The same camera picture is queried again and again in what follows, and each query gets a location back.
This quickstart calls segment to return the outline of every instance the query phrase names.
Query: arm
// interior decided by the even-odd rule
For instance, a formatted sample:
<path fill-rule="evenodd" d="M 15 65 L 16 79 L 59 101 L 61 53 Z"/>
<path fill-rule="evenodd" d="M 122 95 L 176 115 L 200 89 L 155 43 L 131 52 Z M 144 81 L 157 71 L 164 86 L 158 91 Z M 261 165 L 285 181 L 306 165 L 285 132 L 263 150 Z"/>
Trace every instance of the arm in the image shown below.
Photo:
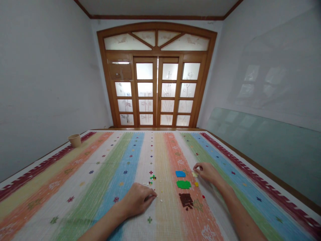
<path fill-rule="evenodd" d="M 237 198 L 232 187 L 227 184 L 212 164 L 197 163 L 194 166 L 194 171 L 203 179 L 217 187 L 227 205 L 232 220 L 236 226 L 237 234 L 241 240 L 267 240 L 240 200 Z"/>
<path fill-rule="evenodd" d="M 134 183 L 125 197 L 87 230 L 78 241 L 107 240 L 110 234 L 126 219 L 144 213 L 156 196 L 153 189 Z"/>

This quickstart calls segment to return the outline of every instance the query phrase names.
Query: paper cup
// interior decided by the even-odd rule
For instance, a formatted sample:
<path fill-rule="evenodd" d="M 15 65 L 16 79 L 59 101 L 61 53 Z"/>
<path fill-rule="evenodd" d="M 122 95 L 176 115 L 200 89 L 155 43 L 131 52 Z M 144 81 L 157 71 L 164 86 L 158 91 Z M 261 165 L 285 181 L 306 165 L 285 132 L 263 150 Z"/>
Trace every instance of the paper cup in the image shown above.
<path fill-rule="evenodd" d="M 75 134 L 75 135 L 69 136 L 68 140 L 70 141 L 71 145 L 74 148 L 81 146 L 81 140 L 80 140 L 80 135 L 79 134 Z"/>

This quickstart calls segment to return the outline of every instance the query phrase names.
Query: colorful striped tablecloth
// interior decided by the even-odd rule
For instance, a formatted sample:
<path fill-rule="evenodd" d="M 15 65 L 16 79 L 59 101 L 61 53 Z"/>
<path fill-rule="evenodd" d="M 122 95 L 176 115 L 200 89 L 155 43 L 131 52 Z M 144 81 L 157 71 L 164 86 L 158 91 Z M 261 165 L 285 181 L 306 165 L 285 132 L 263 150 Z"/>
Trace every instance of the colorful striped tablecloth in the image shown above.
<path fill-rule="evenodd" d="M 110 240 L 238 240 L 196 162 L 215 166 L 269 240 L 318 238 L 320 216 L 208 132 L 88 131 L 81 147 L 66 144 L 0 184 L 0 240 L 76 240 L 133 182 L 158 197 Z"/>

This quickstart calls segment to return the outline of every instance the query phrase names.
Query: red pattern border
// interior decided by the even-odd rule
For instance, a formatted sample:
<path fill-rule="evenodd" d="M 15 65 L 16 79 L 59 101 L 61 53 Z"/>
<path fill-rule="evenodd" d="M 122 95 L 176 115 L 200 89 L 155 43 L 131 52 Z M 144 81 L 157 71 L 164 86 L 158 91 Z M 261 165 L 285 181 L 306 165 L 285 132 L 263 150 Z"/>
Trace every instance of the red pattern border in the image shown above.
<path fill-rule="evenodd" d="M 304 211 L 299 209 L 288 198 L 283 196 L 278 190 L 271 186 L 263 178 L 259 177 L 254 171 L 247 167 L 243 162 L 233 156 L 217 141 L 211 138 L 206 133 L 201 133 L 212 145 L 214 145 L 221 153 L 223 153 L 230 161 L 232 161 L 241 171 L 243 171 L 257 186 L 265 191 L 271 199 L 273 199 L 279 206 L 281 206 L 294 220 L 305 228 L 307 232 L 315 238 L 319 237 L 321 233 L 321 226 L 313 218 L 311 218 Z"/>
<path fill-rule="evenodd" d="M 86 135 L 84 135 L 81 138 L 81 141 L 84 142 L 89 137 L 94 135 L 96 132 L 89 132 Z M 8 196 L 10 196 L 12 193 L 14 193 L 17 189 L 22 187 L 26 182 L 30 181 L 31 179 L 35 178 L 37 175 L 42 173 L 44 170 L 46 170 L 48 167 L 50 167 L 52 164 L 54 164 L 56 161 L 63 158 L 66 154 L 71 152 L 74 148 L 69 145 L 66 148 L 62 149 L 60 152 L 54 154 L 49 159 L 43 161 L 38 166 L 34 167 L 27 173 L 23 174 L 16 180 L 14 180 L 12 183 L 6 185 L 0 190 L 0 202 L 6 199 Z"/>

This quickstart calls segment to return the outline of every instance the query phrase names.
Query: blue stripe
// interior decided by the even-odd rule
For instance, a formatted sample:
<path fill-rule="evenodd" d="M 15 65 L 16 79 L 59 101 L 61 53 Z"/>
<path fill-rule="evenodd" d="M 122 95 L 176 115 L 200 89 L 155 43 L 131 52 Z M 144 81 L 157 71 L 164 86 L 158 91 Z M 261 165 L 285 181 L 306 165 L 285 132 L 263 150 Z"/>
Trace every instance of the blue stripe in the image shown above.
<path fill-rule="evenodd" d="M 110 182 L 109 188 L 103 197 L 103 202 L 96 213 L 96 221 L 100 220 L 115 204 L 115 198 L 118 197 L 119 201 L 122 200 L 134 183 L 144 136 L 144 133 L 135 132 L 128 146 L 124 147 L 126 148 L 126 151 L 119 163 L 119 167 L 116 170 L 114 177 Z M 108 240 L 120 240 L 123 235 L 122 226 L 123 224 L 115 229 Z"/>
<path fill-rule="evenodd" d="M 191 135 L 197 140 L 202 148 L 212 157 L 212 159 L 219 165 L 219 167 L 229 176 L 229 178 L 235 183 L 239 190 L 241 190 L 247 197 L 247 199 L 262 213 L 271 226 L 285 239 L 285 240 L 311 240 L 313 239 L 306 232 L 301 231 L 301 226 L 295 225 L 295 223 L 289 219 L 283 210 L 279 209 L 279 206 L 275 206 L 271 199 L 263 194 L 251 181 L 244 177 L 238 169 L 236 169 L 230 161 L 227 161 L 223 155 L 218 152 L 212 145 L 203 138 L 199 133 L 191 133 Z M 283 223 L 277 221 L 276 217 L 280 218 Z"/>

